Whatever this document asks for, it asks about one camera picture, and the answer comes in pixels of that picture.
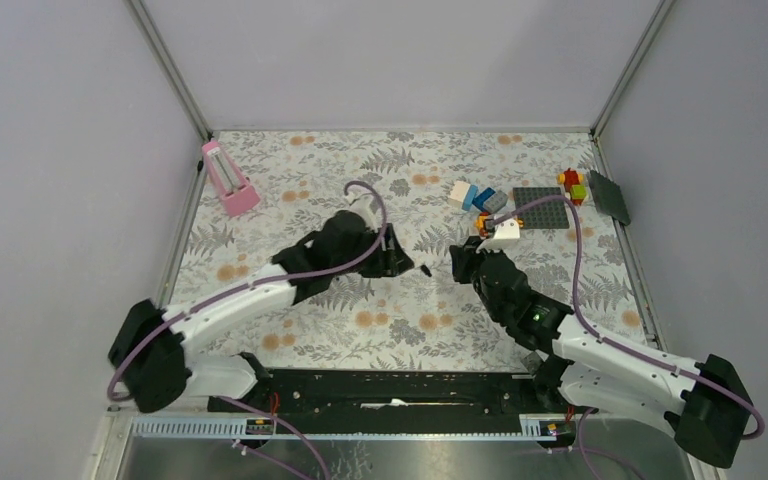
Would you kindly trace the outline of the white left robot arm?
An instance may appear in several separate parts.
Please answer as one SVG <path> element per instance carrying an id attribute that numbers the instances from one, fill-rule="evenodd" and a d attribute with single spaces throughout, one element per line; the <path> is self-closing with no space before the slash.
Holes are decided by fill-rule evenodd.
<path id="1" fill-rule="evenodd" d="M 241 354 L 207 356 L 204 347 L 247 321 L 327 291 L 338 276 L 394 278 L 414 266 L 391 224 L 374 230 L 361 215 L 340 210 L 224 291 L 165 308 L 149 299 L 131 306 L 108 352 L 114 369 L 108 398 L 132 400 L 142 413 L 181 397 L 217 396 L 259 410 L 271 387 L 252 362 Z"/>

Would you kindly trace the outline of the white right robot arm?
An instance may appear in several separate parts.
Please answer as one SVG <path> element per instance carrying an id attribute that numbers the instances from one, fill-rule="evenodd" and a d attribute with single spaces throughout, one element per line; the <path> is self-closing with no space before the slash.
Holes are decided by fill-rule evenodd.
<path id="1" fill-rule="evenodd" d="M 751 398 L 731 362 L 703 362 L 582 325 L 574 309 L 532 289 L 503 252 L 472 236 L 452 245 L 452 276 L 471 285 L 490 319 L 544 361 L 533 396 L 543 410 L 569 404 L 617 413 L 673 438 L 687 454 L 730 468 L 749 424 Z"/>

